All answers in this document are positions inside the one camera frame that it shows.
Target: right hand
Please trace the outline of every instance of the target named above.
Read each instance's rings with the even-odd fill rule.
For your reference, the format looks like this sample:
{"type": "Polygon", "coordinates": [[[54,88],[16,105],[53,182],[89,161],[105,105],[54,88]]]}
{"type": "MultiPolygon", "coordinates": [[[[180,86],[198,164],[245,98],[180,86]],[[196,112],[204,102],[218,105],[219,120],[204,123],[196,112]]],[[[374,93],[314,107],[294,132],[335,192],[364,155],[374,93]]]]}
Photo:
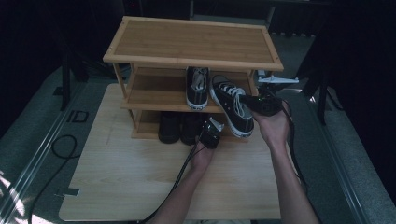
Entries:
{"type": "MultiPolygon", "coordinates": [[[[288,105],[283,103],[286,111],[288,105]]],[[[259,123],[262,138],[268,147],[273,150],[283,150],[286,152],[286,142],[289,133],[288,118],[281,110],[271,117],[265,117],[257,112],[251,111],[253,118],[259,123]]]]}

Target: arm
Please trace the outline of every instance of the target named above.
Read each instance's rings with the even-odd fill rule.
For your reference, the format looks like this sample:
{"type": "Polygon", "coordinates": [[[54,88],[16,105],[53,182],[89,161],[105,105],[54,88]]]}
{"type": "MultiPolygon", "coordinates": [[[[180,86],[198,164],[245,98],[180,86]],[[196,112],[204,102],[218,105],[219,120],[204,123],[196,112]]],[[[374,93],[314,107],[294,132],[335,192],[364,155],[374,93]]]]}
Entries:
{"type": "MultiPolygon", "coordinates": [[[[203,148],[198,142],[195,151],[203,148]]],[[[180,184],[161,205],[150,223],[182,223],[190,208],[191,198],[212,160],[214,149],[204,148],[191,159],[191,168],[180,184]]]]}
{"type": "Polygon", "coordinates": [[[286,150],[289,124],[283,111],[272,117],[252,111],[262,138],[271,150],[282,223],[318,223],[318,218],[294,173],[286,150]]]}

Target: black shoe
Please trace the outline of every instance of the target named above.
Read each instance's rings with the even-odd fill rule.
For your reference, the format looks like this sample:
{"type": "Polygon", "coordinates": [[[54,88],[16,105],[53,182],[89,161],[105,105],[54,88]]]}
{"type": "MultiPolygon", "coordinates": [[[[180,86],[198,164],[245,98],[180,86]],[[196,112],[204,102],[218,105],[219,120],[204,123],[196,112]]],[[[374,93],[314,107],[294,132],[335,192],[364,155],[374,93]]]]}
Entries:
{"type": "Polygon", "coordinates": [[[239,102],[239,95],[245,95],[245,91],[224,76],[214,76],[209,86],[210,95],[224,111],[233,134],[249,137],[254,128],[253,117],[246,105],[239,102]]]}
{"type": "Polygon", "coordinates": [[[209,79],[209,69],[188,67],[186,74],[187,105],[193,110],[202,110],[207,105],[206,82],[209,79]]]}
{"type": "Polygon", "coordinates": [[[162,111],[158,138],[161,142],[171,144],[180,138],[180,115],[177,112],[162,111]]]}
{"type": "Polygon", "coordinates": [[[206,118],[205,113],[185,113],[181,122],[181,142],[188,146],[194,145],[195,137],[201,134],[206,118]]]}

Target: shoe rack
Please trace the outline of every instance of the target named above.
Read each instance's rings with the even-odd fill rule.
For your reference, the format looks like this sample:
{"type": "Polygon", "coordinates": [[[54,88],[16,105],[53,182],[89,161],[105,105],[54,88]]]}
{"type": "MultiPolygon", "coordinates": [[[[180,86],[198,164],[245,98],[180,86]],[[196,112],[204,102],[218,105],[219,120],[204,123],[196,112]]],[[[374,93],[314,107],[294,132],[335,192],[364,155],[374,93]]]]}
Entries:
{"type": "MultiPolygon", "coordinates": [[[[187,106],[188,66],[209,67],[209,79],[226,76],[252,95],[257,94],[254,70],[283,70],[264,26],[133,17],[123,18],[104,61],[113,63],[123,94],[120,108],[131,114],[133,138],[158,138],[161,111],[211,113],[227,126],[210,94],[203,110],[187,106]],[[120,63],[131,65],[127,83],[120,63]]],[[[227,127],[221,134],[222,139],[241,141],[227,127]]]]}

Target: sneaker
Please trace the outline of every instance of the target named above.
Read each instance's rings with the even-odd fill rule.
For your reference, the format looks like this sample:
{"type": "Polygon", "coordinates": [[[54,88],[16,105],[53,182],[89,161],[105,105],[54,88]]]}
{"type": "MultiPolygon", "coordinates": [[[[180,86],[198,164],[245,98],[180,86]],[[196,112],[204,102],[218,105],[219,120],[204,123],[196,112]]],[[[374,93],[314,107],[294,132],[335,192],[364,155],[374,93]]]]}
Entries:
{"type": "Polygon", "coordinates": [[[202,110],[207,105],[206,81],[209,69],[188,67],[186,75],[187,105],[193,110],[202,110]]]}
{"type": "Polygon", "coordinates": [[[158,138],[161,142],[172,144],[180,138],[179,113],[173,111],[162,111],[158,138]]]}
{"type": "Polygon", "coordinates": [[[245,91],[237,88],[227,77],[214,76],[210,84],[210,95],[224,111],[231,131],[237,137],[249,137],[254,123],[250,110],[239,102],[239,96],[245,91]]]}
{"type": "Polygon", "coordinates": [[[205,113],[185,113],[181,121],[181,142],[188,146],[194,145],[195,137],[201,134],[206,118],[205,113]]]}

